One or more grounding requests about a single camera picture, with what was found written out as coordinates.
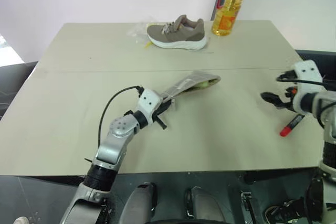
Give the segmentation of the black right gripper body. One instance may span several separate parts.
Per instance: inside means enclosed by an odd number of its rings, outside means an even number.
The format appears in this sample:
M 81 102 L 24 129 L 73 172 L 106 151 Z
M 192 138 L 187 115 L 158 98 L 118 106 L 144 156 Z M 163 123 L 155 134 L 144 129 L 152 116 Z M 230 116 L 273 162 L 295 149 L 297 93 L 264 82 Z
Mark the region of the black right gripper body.
M 288 87 L 285 91 L 285 97 L 288 98 L 288 101 L 283 102 L 281 109 L 287 109 L 294 112 L 293 108 L 293 99 L 297 94 L 297 86 Z

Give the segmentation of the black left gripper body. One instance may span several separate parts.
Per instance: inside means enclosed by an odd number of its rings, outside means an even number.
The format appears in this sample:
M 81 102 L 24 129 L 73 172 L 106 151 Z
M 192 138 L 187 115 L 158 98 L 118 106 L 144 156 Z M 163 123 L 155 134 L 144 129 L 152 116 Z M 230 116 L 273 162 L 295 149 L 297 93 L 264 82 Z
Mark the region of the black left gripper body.
M 170 107 L 169 102 L 164 102 L 159 105 L 159 107 L 153 112 L 153 120 L 156 121 L 158 116 L 165 112 Z

